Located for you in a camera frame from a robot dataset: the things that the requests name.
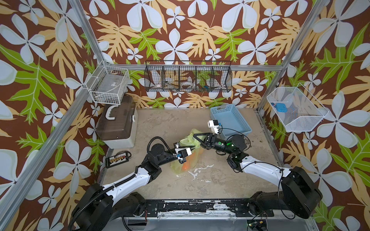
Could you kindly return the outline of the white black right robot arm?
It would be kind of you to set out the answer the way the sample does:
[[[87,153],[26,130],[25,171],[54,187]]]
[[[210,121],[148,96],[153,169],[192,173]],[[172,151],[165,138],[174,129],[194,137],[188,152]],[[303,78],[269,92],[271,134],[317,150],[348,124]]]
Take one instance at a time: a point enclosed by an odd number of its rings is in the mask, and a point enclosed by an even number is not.
[[[245,153],[247,145],[244,135],[232,135],[227,140],[213,133],[196,133],[193,137],[204,149],[227,154],[227,163],[236,173],[251,174],[277,186],[275,193],[256,192],[249,198],[249,210],[254,215],[268,210],[285,210],[307,219],[323,198],[318,187],[301,167],[278,167]]]

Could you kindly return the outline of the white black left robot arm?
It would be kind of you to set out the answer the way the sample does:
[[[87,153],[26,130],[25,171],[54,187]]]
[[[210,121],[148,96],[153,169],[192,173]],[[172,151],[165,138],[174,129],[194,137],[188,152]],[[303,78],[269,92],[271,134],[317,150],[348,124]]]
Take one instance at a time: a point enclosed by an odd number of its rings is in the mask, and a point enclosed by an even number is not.
[[[111,220],[114,206],[124,197],[136,189],[148,185],[161,173],[161,166],[172,161],[183,164],[186,158],[192,155],[196,145],[181,145],[179,142],[170,148],[166,141],[159,136],[153,137],[147,147],[142,163],[136,166],[135,171],[120,180],[100,186],[91,186],[72,212],[67,230],[73,231],[101,231]]]

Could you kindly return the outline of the wrinkled orange back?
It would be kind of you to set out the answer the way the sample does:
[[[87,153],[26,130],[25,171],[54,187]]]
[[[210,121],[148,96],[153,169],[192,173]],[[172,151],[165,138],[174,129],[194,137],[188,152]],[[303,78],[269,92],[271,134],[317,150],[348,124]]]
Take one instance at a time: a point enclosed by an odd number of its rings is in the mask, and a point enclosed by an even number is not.
[[[185,162],[182,165],[182,170],[183,171],[188,171],[188,170],[191,170],[192,168],[193,168],[193,165],[192,165],[192,162],[190,160],[188,160],[187,162]]]

